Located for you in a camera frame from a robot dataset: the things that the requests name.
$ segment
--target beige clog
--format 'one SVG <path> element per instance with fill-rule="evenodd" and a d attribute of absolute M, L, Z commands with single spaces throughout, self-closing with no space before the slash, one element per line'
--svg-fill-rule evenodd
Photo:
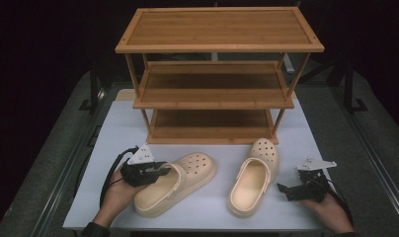
<path fill-rule="evenodd" d="M 134 198 L 135 210 L 143 216 L 159 216 L 211 181 L 216 170 L 212 159 L 204 153 L 191 153 L 162 167 L 171 170 Z"/>
<path fill-rule="evenodd" d="M 266 138 L 255 141 L 228 196 L 229 209 L 241 218 L 253 215 L 278 171 L 279 157 L 274 144 Z"/>

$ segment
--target white table surface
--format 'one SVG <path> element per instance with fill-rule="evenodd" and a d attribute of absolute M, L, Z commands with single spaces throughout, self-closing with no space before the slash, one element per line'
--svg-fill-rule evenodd
<path fill-rule="evenodd" d="M 322 159 L 303 110 L 297 99 L 293 101 L 295 109 L 285 111 L 277 132 L 279 174 L 252 217 L 238 218 L 229 212 L 226 205 L 227 196 L 250 145 L 150 144 L 156 161 L 172 162 L 188 153 L 206 153 L 215 161 L 215 177 L 156 218 L 140 216 L 131 205 L 115 219 L 112 228 L 203 231 L 324 229 L 310 210 L 298 202 L 287 201 L 285 194 L 277 188 L 277 183 L 288 187 L 301 185 L 296 166 L 309 157 Z M 273 111 L 274 118 L 278 112 Z M 141 112 L 132 108 L 132 101 L 113 102 L 79 191 L 64 221 L 64 228 L 81 230 L 93 219 L 99 209 L 102 185 L 117 156 L 127 148 L 141 146 L 146 137 L 147 130 Z"/>

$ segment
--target middle shelf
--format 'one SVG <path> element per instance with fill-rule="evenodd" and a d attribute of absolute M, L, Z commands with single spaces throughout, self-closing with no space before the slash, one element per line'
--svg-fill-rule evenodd
<path fill-rule="evenodd" d="M 277 61 L 149 61 L 135 109 L 292 109 Z"/>

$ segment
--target top shelf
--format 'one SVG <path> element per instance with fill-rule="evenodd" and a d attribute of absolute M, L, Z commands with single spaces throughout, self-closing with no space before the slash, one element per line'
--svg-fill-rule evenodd
<path fill-rule="evenodd" d="M 138 9 L 117 53 L 322 52 L 297 7 Z"/>

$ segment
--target bamboo shelf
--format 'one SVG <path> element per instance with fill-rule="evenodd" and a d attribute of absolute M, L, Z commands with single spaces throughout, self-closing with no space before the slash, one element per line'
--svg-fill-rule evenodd
<path fill-rule="evenodd" d="M 149 143 L 278 143 L 277 128 L 310 52 L 323 45 L 296 7 L 138 9 L 116 47 L 125 54 Z M 275 61 L 149 61 L 148 53 L 279 52 Z M 286 53 L 305 52 L 291 83 Z M 142 53 L 138 85 L 131 54 Z M 146 111 L 152 109 L 149 120 Z M 279 109 L 273 121 L 271 109 Z"/>

